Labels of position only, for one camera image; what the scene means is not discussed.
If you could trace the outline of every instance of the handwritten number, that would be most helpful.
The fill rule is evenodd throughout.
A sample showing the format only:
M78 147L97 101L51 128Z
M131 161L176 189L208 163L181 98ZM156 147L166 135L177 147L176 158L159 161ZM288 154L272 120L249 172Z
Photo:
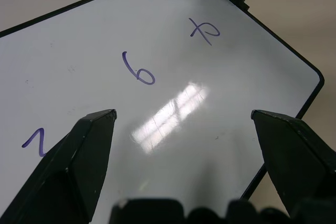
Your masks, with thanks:
M135 72L133 71L133 69L131 68L131 66L130 66L130 65L128 64L128 62L127 62L126 54L127 54L127 52L123 52L123 53L122 53L122 59L123 59L125 65L126 65L127 69L132 73L132 75L134 75L134 76L136 77L137 80L139 80L139 81L141 81L141 82L143 82L143 83L145 83L145 84L147 84L147 85L153 85L153 84L155 83L155 77L154 77L154 75L153 75L152 73L150 73L147 69L144 69L144 68L139 69L139 70L135 73ZM152 78L152 82L147 82L147 81L145 81L144 79L142 79L142 78L140 77L140 73L141 73L142 71L146 72L146 73Z
M22 148L26 148L38 133L40 133L40 143L39 143L39 148L38 148L38 154L40 155L40 157L44 157L46 154L43 153L43 140L44 140L44 129L43 128L37 129L33 133L33 135L31 135L31 137L22 145Z
M211 45L211 43L210 43L210 41L207 39L207 37L204 35L204 33L202 32L202 30L200 29L200 27L201 26L203 26L203 25L210 25L210 26L212 26L215 30L216 30L216 32L217 32L217 34L212 34L212 33L208 33L207 31L205 31L205 33L206 34L209 34L209 35L211 35L211 36L219 36L219 35L221 35L221 33L219 32L219 30L214 26L214 25L212 25L212 24L210 24L210 23L208 23L208 22L204 22L204 23L201 23L200 25L197 25L196 23L195 23L195 21L193 21L191 18L189 18L189 20L194 24L194 26L196 27L195 28L195 30L190 34L190 37L193 37L194 35L195 35L195 33L197 32L197 31L199 31L199 33L203 36L203 38L206 40L206 42L208 42L209 44L210 44L210 46L212 46Z

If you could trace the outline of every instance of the handwritten number 6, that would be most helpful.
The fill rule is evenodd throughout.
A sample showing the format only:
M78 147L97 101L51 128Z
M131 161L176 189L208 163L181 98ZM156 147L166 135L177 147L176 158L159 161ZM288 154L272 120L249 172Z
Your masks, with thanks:
M43 153L44 128L37 129L33 133L33 135L31 135L31 137L22 145L22 148L26 148L31 143L31 141L35 138L37 133L40 133L40 143L39 143L39 148L38 148L38 154L40 155L40 157L44 157L46 155L45 153Z
M153 75L152 73L150 73L147 69L144 69L144 68L139 69L139 70L135 73L135 72L133 71L133 69L131 68L131 66L130 66L130 65L128 64L128 62L127 62L126 54L127 54L126 51L122 53L122 59L123 59L125 65L126 65L127 69L132 73L132 75L134 75L134 76L136 77L137 80L139 80L139 81L141 81L141 82L143 82L143 83L145 83L145 84L147 84L147 85L153 85L153 84L155 83L155 77L154 77L154 75ZM142 71L146 72L146 73L152 78L152 82L147 82L147 81L145 81L144 79L142 79L142 78L140 77L140 73L141 73Z

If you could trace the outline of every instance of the table surface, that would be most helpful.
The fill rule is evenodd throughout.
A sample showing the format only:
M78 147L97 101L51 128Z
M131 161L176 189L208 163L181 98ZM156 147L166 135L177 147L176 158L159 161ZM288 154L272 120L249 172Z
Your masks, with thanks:
M4 30L79 0L0 0L0 30ZM324 75L324 87L304 121L336 150L336 6L333 0L246 0L250 12L273 30ZM250 201L258 208L284 207L269 176Z

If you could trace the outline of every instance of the white board surface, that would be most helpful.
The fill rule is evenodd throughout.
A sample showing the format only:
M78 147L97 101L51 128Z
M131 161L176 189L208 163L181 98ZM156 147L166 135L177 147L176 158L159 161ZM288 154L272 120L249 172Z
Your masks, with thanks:
M200 27L196 25L211 23ZM127 69L155 77L147 85ZM152 78L141 72L146 82ZM44 152L116 109L92 223L121 198L169 197L223 215L263 164L250 113L296 116L318 74L228 0L94 0L0 38L0 214Z

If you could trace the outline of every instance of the black whiteboard frame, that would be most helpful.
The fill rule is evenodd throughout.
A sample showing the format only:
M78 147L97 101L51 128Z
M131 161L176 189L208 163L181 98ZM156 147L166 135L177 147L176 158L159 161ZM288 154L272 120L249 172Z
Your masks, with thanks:
M94 0L80 0L78 2L75 2L71 5L65 6L63 8L60 8L58 10L55 10L53 12L44 14L40 17L34 18L32 20L29 20L27 22L24 22L22 24L19 24L17 26L14 26L12 28L6 29L4 31L0 31L0 38L7 36L9 34L15 33L19 30L22 30L26 27L32 26L36 23L42 22L46 19L52 18L58 14L67 12L71 9L74 9L78 6L84 5L88 2L91 2ZM284 40L282 40L279 36L277 36L275 33L273 33L267 26L265 26L262 22L260 22L255 16L253 16L251 13L249 13L247 10L239 7L238 5L235 4L242 12L244 12L247 16L249 16L252 20L254 20L259 26L261 26L264 30L266 30L268 33L270 33L274 38L276 38L280 43L282 43L285 47L287 47L294 55L299 57L304 63L306 63L311 69L313 69L319 76L320 81L318 85L315 87L311 95L308 97L307 101L304 103L303 107L299 111L299 113L296 115L296 118L302 119L303 115L306 113L308 110L309 106L312 104L313 100L316 98L317 94L320 92L324 85L324 77L319 69L317 69L312 63L310 63L305 57L303 57L301 54L299 54L297 51L295 51L289 44L287 44ZM253 178L253 180L250 182L249 186L246 188L244 193L242 194L241 198L249 199L252 193L255 191L257 186L259 185L260 181L266 174L266 168L265 165L263 164L256 176Z

